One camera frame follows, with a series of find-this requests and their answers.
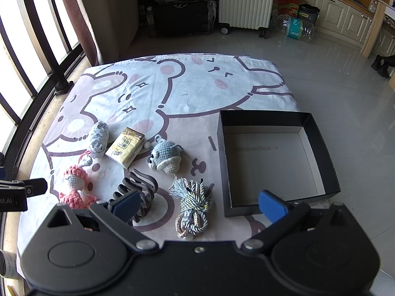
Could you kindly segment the red cardboard carton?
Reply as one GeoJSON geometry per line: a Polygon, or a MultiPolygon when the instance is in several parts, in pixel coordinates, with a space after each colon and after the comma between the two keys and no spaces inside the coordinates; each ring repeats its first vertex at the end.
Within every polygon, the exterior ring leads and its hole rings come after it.
{"type": "Polygon", "coordinates": [[[290,15],[296,18],[299,12],[299,0],[273,0],[272,18],[278,15],[290,15]]]}

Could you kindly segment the black window railing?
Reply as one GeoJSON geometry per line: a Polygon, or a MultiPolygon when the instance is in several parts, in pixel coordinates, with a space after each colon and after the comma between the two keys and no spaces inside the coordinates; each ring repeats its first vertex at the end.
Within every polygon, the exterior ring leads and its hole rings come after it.
{"type": "Polygon", "coordinates": [[[41,115],[84,55],[67,0],[1,0],[1,178],[14,179],[41,115]]]}

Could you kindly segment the cartoon bear bed sheet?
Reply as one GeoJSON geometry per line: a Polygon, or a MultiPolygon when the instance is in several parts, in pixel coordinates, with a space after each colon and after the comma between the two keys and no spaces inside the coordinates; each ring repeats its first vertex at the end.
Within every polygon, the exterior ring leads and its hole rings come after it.
{"type": "Polygon", "coordinates": [[[221,111],[299,111],[277,67],[270,61],[222,54],[155,55],[88,68],[54,119],[31,175],[47,180],[43,195],[31,197],[20,216],[18,255],[66,190],[64,172],[83,167],[86,193],[101,201],[113,197],[130,171],[157,180],[151,209],[133,228],[157,244],[166,241],[235,241],[263,231],[268,219],[225,217],[217,126],[221,111]],[[92,158],[88,133],[98,121],[109,128],[106,151],[125,128],[145,135],[128,169],[105,154],[92,158]],[[183,148],[175,175],[149,168],[155,136],[183,148]]]}

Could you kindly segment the brown curtain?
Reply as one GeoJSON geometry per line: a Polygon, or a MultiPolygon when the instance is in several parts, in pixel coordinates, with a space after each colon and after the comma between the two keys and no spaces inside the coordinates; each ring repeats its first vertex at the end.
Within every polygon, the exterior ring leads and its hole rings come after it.
{"type": "Polygon", "coordinates": [[[118,61],[138,30],[137,0],[62,0],[91,65],[118,61]]]}

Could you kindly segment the pink crochet bunny doll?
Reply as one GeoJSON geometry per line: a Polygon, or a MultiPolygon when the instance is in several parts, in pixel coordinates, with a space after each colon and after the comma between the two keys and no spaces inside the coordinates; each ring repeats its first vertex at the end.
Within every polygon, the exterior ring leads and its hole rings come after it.
{"type": "Polygon", "coordinates": [[[64,172],[66,190],[59,194],[59,202],[71,209],[87,209],[97,201],[97,197],[86,193],[89,185],[88,174],[83,167],[74,165],[64,172]]]}

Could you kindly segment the cream kitchen cabinets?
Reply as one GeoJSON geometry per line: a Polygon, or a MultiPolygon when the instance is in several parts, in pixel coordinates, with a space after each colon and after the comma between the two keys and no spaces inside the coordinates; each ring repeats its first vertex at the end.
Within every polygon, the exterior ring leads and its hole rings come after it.
{"type": "Polygon", "coordinates": [[[373,23],[373,13],[351,0],[300,0],[320,9],[318,32],[362,47],[373,23]]]}

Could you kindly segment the large clear water bottle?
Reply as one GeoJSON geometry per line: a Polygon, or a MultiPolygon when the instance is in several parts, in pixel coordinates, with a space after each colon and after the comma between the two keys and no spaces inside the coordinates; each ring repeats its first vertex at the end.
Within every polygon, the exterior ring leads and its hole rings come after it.
{"type": "Polygon", "coordinates": [[[278,15],[273,22],[276,31],[286,37],[309,43],[312,41],[315,26],[310,20],[291,17],[290,15],[278,15]]]}

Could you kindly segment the black cardboard box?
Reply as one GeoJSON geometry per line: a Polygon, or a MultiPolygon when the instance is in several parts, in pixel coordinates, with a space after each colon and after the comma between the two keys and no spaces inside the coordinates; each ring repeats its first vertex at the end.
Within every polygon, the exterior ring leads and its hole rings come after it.
{"type": "Polygon", "coordinates": [[[331,156],[311,113],[221,111],[217,126],[225,217],[257,215],[268,190],[289,202],[321,202],[340,193],[331,156]]]}

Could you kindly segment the grey crochet mouse toy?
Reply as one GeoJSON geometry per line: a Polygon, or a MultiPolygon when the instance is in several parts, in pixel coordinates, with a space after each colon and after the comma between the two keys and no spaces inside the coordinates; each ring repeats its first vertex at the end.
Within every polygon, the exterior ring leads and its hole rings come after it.
{"type": "Polygon", "coordinates": [[[149,168],[169,175],[175,175],[181,164],[182,146],[164,139],[161,135],[155,136],[156,144],[148,157],[149,168]]]}

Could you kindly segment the black bin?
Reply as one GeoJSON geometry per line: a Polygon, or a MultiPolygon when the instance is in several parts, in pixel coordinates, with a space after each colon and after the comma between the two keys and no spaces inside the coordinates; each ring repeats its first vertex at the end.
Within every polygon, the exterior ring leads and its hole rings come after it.
{"type": "Polygon", "coordinates": [[[302,19],[303,21],[310,21],[313,25],[315,25],[317,23],[319,15],[320,8],[310,5],[308,3],[303,3],[299,6],[297,17],[299,19],[302,19]]]}

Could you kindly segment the wooden counter post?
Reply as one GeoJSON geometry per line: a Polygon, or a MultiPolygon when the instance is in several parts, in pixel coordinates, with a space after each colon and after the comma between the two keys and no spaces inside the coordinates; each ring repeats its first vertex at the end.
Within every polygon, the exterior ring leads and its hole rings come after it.
{"type": "Polygon", "coordinates": [[[394,19],[394,9],[389,4],[383,2],[383,0],[378,0],[372,24],[360,52],[365,58],[369,58],[372,52],[386,15],[394,19]]]}

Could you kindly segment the black shoes on floor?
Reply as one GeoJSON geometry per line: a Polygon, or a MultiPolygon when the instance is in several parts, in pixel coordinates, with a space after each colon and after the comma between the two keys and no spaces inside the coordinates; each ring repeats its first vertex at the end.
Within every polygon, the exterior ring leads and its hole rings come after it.
{"type": "Polygon", "coordinates": [[[377,71],[378,75],[384,77],[384,78],[389,78],[389,67],[394,67],[395,66],[395,55],[391,55],[391,56],[381,56],[381,55],[377,55],[375,57],[374,62],[371,65],[371,68],[374,71],[377,71]]]}

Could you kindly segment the light blue yarn bundle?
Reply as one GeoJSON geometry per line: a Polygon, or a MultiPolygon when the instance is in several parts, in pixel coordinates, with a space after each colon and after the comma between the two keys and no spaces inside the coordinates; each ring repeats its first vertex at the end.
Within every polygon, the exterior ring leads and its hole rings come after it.
{"type": "Polygon", "coordinates": [[[102,158],[106,152],[108,139],[109,139],[109,128],[105,122],[98,121],[91,127],[88,133],[88,151],[92,158],[102,158]]]}

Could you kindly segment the yellow tissue pack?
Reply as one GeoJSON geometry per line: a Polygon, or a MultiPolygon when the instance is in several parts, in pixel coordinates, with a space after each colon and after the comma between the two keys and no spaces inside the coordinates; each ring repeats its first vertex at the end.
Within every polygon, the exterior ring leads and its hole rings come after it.
{"type": "Polygon", "coordinates": [[[128,169],[140,153],[145,143],[145,135],[131,128],[125,128],[106,151],[111,160],[128,169]]]}

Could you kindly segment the white oil radiator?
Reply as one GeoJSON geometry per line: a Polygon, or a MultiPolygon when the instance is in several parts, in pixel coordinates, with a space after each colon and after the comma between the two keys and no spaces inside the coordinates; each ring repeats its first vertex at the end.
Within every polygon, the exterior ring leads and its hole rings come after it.
{"type": "Polygon", "coordinates": [[[273,0],[219,0],[218,21],[222,33],[230,27],[254,29],[266,38],[270,26],[273,0]]]}

